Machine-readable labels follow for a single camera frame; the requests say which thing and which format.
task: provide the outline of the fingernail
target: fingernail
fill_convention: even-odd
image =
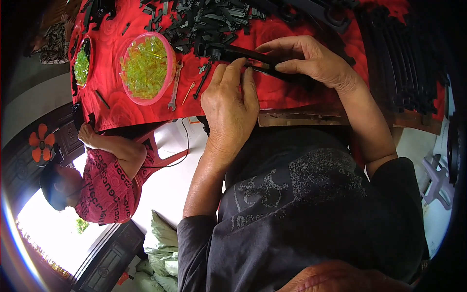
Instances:
[[[279,63],[277,64],[274,69],[276,69],[276,71],[280,71],[284,68],[284,63]]]

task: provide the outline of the hand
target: hand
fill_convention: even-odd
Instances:
[[[60,16],[60,20],[65,22],[67,21],[68,19],[70,18],[70,16],[66,13],[63,13],[61,16]]]
[[[230,65],[219,64],[206,91],[201,106],[209,122],[210,135],[206,149],[235,158],[258,119],[260,109],[256,95],[253,68],[247,68],[239,90],[241,69],[245,58]]]
[[[338,93],[352,90],[360,78],[344,59],[312,36],[281,37],[260,45],[256,50],[270,52],[284,60],[276,65],[277,71],[308,75],[329,88],[335,88]]]
[[[83,142],[85,147],[96,149],[95,147],[93,147],[93,140],[95,136],[97,136],[97,134],[96,132],[94,132],[90,124],[85,122],[81,125],[81,128],[79,129],[78,133],[78,139],[81,140],[81,142]]]
[[[67,42],[70,41],[71,31],[73,30],[74,26],[75,26],[75,19],[69,19],[65,23],[65,39],[66,39]]]

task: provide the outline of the plastic sack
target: plastic sack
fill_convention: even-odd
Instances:
[[[165,263],[160,258],[157,258],[154,255],[148,255],[149,264],[151,265],[152,270],[155,274],[159,276],[168,276],[169,273],[165,269]]]
[[[177,232],[154,210],[152,210],[151,227],[144,238],[143,248],[148,255],[156,254],[158,251],[178,252]]]
[[[178,292],[178,282],[174,277],[162,277],[154,274],[151,279],[155,280],[166,292]]]
[[[178,277],[178,260],[176,261],[165,261],[165,270],[174,277]]]
[[[151,264],[149,263],[149,260],[144,260],[140,261],[136,265],[136,271],[137,272],[145,272],[146,274],[152,276],[154,274],[154,269],[152,268]]]
[[[145,272],[136,272],[133,281],[141,292],[166,292],[157,281]]]

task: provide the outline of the white floor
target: white floor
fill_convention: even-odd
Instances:
[[[182,163],[156,171],[144,183],[138,209],[132,218],[143,233],[150,226],[151,210],[157,211],[173,227],[182,219],[191,178],[207,140],[203,124],[190,124],[188,119],[184,119],[183,123],[190,138],[190,153]],[[157,129],[155,139],[162,159],[185,150],[187,140],[182,120]]]
[[[421,189],[427,177],[422,161],[424,157],[433,156],[433,148],[437,137],[434,134],[420,130],[405,128],[397,146],[399,157],[407,157],[413,162],[418,186]],[[446,234],[449,219],[451,218],[451,210],[445,210],[437,199],[429,205],[425,200],[422,200],[422,207],[426,242],[430,257],[433,257]]]

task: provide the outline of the wrist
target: wrist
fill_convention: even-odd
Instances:
[[[209,159],[210,163],[223,168],[230,165],[237,154],[238,151],[217,146],[216,143],[213,142],[212,137],[209,136],[203,156]]]
[[[89,147],[91,147],[92,149],[98,149],[99,138],[100,138],[100,135],[96,133],[92,133],[88,139]]]
[[[334,89],[337,91],[339,96],[348,95],[354,93],[359,86],[366,86],[360,75],[357,74],[353,69],[345,74],[342,78],[341,83]]]

